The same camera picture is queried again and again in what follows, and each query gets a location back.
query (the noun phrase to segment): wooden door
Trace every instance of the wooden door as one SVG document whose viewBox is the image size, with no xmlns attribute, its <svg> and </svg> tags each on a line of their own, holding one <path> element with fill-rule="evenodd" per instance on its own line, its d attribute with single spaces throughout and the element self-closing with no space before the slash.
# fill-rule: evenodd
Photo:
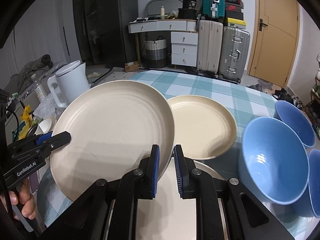
<svg viewBox="0 0 320 240">
<path fill-rule="evenodd" d="M 259 0 L 257 40 L 249 74 L 284 87 L 299 35 L 296 0 Z"/>
</svg>

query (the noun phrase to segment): blue plaid tablecloth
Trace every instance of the blue plaid tablecloth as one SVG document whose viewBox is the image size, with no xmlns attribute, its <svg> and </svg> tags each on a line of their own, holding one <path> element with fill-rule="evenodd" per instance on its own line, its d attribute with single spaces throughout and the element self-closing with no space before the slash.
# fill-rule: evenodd
<svg viewBox="0 0 320 240">
<path fill-rule="evenodd" d="M 167 99 L 180 95 L 199 95 L 212 98 L 225 106 L 237 124 L 237 138 L 225 154 L 203 163 L 215 169 L 225 179 L 238 177 L 237 160 L 241 152 L 241 138 L 246 125 L 259 116 L 273 117 L 276 100 L 265 93 L 229 82 L 184 73 L 145 71 L 135 74 L 131 80 L 146 83 L 159 90 Z M 39 212 L 49 226 L 72 202 L 63 195 L 47 169 L 37 194 Z M 304 240 L 318 220 L 297 216 L 291 206 L 265 203 L 296 240 Z"/>
</svg>

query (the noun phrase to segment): white desk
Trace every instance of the white desk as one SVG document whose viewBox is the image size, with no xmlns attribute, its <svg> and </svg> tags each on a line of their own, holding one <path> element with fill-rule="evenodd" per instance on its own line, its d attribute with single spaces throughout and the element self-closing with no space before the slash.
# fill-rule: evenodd
<svg viewBox="0 0 320 240">
<path fill-rule="evenodd" d="M 154 31 L 171 31 L 172 64 L 196 66 L 198 33 L 196 20 L 154 20 L 132 22 L 128 25 L 129 33 L 135 33 L 138 63 L 140 65 L 140 46 L 138 33 Z"/>
</svg>

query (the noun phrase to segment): refrigerator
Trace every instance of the refrigerator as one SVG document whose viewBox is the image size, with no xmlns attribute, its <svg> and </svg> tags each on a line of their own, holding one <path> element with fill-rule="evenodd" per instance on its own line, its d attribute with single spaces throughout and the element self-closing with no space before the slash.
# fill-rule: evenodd
<svg viewBox="0 0 320 240">
<path fill-rule="evenodd" d="M 97 16 L 100 61 L 106 67 L 136 61 L 135 38 L 128 24 L 138 18 L 138 0 L 97 0 Z"/>
</svg>

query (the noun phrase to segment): cream plate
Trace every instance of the cream plate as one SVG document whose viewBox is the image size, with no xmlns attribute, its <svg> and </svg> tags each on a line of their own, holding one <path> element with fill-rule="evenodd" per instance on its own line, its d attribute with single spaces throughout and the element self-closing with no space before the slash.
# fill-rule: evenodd
<svg viewBox="0 0 320 240">
<path fill-rule="evenodd" d="M 153 87 L 129 80 L 94 87 L 63 112 L 53 135 L 71 142 L 52 152 L 50 168 L 60 190 L 75 201 L 94 181 L 120 179 L 160 146 L 159 178 L 175 143 L 174 119 L 165 97 Z"/>
<path fill-rule="evenodd" d="M 176 125 L 176 144 L 185 157 L 207 160 L 225 153 L 235 142 L 236 121 L 218 102 L 201 96 L 168 100 Z"/>
<path fill-rule="evenodd" d="M 205 164 L 195 161 L 195 165 L 212 177 L 223 179 Z M 218 201 L 225 239 L 228 239 L 222 204 Z M 138 200 L 136 230 L 137 240 L 196 240 L 196 200 L 180 198 L 173 158 L 158 181 L 156 198 Z"/>
</svg>

